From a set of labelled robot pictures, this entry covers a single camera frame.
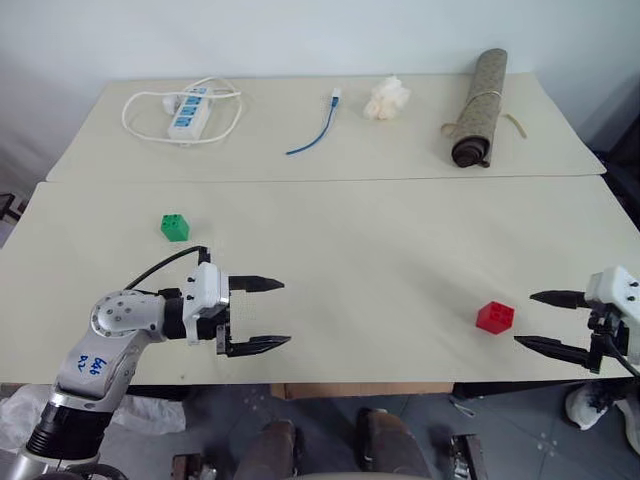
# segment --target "table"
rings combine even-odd
[[[186,80],[109,84],[49,182],[247,182],[374,180],[404,178],[596,175],[604,168],[583,145],[533,74],[507,75],[503,112],[528,134],[522,139],[508,120],[498,121],[491,168],[458,168],[443,123],[464,106],[469,75],[403,75],[412,96],[401,115],[369,121],[362,109],[381,77],[238,79],[245,113],[225,140],[189,148],[133,137],[120,125],[124,102],[141,90],[182,89]],[[316,147],[295,156],[285,151],[312,140],[326,117],[329,96],[342,88],[335,122]],[[233,100],[216,103],[207,136],[226,128]],[[157,97],[131,108],[138,130],[164,136],[169,117]]]
[[[211,246],[229,273],[286,284],[234,296],[236,340],[293,339],[237,359],[211,343],[151,345],[138,384],[593,378],[513,340],[588,344],[588,312],[528,296],[582,289],[610,265],[640,272],[640,234],[595,176],[40,184],[0,256],[0,381],[51,382],[93,303],[186,246],[162,236],[166,213],[183,214],[188,245]],[[192,266],[145,286],[180,286]],[[491,300],[517,312],[499,336],[474,326]],[[604,361],[602,377],[625,374]]]

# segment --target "rolled mat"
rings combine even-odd
[[[491,145],[500,115],[507,52],[487,50],[478,58],[465,107],[453,132],[451,157],[459,167],[491,164]]]

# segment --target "electrical outlet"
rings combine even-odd
[[[189,93],[207,95],[213,94],[213,91],[207,87],[195,87]],[[199,140],[211,114],[212,103],[213,99],[210,98],[185,96],[167,130],[169,138]]]

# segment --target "green block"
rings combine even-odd
[[[189,224],[182,215],[173,214],[162,217],[160,230],[170,242],[185,242],[189,240]]]

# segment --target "white power cord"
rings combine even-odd
[[[198,85],[202,85],[203,83],[206,82],[211,82],[211,81],[219,81],[224,83],[227,88],[226,89],[216,89],[215,91],[220,91],[220,92],[226,92],[226,93],[219,93],[216,94],[214,93],[213,95],[202,95],[202,94],[198,94],[198,93],[194,93],[194,92],[189,92],[188,90],[198,86]],[[190,85],[187,85],[183,91],[181,92],[138,92],[133,94],[131,97],[129,97],[129,99],[125,102],[124,106],[122,107],[122,115],[121,115],[121,122],[122,122],[122,128],[124,128],[127,132],[129,132],[131,135],[134,135],[142,140],[148,140],[151,142],[161,142],[161,143],[173,143],[173,144],[178,144],[178,145],[197,145],[197,144],[202,144],[202,143],[212,143],[212,142],[217,142],[218,140],[222,140],[224,137],[226,137],[227,135],[229,135],[231,133],[231,131],[235,128],[236,124],[238,123],[238,120],[240,119],[240,114],[242,113],[242,100],[240,100],[240,95],[242,94],[242,92],[240,90],[237,90],[236,87],[233,86],[233,84],[231,82],[229,82],[228,80],[224,79],[224,78],[219,78],[219,77],[205,77],[201,80],[198,80],[197,82],[194,82]],[[149,135],[145,135],[143,133],[140,132],[136,132],[134,129],[132,129],[128,123],[127,123],[127,110],[129,109],[129,107],[131,106],[131,104],[138,99],[139,97],[142,96],[154,96],[154,97],[168,97],[168,96],[176,96],[178,98],[180,98],[181,96],[183,97],[198,97],[198,98],[208,98],[211,100],[216,100],[216,99],[222,99],[222,98],[235,98],[236,101],[238,102],[238,110],[236,111],[235,116],[233,117],[233,120],[231,121],[231,124],[229,124],[229,128],[227,128],[224,132],[222,132],[220,135],[217,135],[215,137],[211,137],[211,138],[204,138],[202,140],[176,140],[176,139],[172,139],[172,138],[166,138],[166,137],[152,137]]]

